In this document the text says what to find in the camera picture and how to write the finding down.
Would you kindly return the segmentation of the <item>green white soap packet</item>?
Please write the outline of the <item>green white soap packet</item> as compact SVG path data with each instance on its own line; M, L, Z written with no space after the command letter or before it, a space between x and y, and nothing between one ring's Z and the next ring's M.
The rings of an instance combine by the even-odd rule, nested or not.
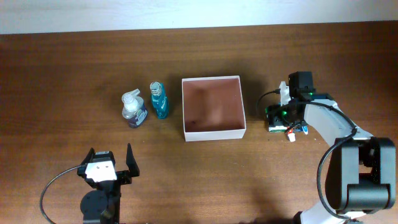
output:
M268 131L270 133L284 133L288 126L283 125L269 125Z

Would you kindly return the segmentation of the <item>pink cardboard box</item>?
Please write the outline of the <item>pink cardboard box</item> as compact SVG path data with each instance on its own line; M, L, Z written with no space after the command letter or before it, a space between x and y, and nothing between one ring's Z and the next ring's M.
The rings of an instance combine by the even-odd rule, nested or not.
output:
M182 79L186 142L241 139L246 115L238 75Z

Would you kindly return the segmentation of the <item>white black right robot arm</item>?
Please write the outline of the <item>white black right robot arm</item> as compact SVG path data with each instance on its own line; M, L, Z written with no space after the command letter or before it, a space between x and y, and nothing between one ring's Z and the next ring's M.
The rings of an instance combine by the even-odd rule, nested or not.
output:
M274 91L280 95L265 115L271 133L313 127L329 145L317 167L319 201L295 214L293 223L358 223L359 218L390 209L396 201L396 147L361 129L327 93L317 93L311 72L294 72Z

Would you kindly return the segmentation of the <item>blue white capped toothbrush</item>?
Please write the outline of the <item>blue white capped toothbrush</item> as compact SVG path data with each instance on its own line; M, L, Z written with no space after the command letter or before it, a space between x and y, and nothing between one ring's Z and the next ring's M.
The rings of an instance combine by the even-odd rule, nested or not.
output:
M295 133L294 133L294 130L293 130L293 129L290 129L290 130L287 132L287 137L288 137L288 139L289 139L290 142L295 142L295 141L296 141Z

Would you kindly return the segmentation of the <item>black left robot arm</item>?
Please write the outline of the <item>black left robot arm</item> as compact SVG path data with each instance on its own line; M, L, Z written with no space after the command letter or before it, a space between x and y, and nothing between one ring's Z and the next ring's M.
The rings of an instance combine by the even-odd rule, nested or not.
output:
M77 168L77 175L93 189L80 202L83 223L119 223L121 187L140 176L132 147L127 144L126 170L117 171L111 151L95 152L91 148Z

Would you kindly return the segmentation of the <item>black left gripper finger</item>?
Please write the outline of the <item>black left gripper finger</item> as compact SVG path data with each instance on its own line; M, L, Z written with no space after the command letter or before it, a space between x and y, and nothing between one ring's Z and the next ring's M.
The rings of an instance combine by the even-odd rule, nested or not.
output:
M126 153L126 165L129 170L129 175L131 177L139 177L140 176L140 170L137 165L137 162L134 158L133 152L132 152L132 147L131 144L127 144L127 153Z
M88 151L86 157L85 157L85 158L83 159L83 161L81 162L81 165L85 165L85 164L90 163L90 162L92 161L94 155L95 155L95 150L94 150L93 148L91 148L91 149Z

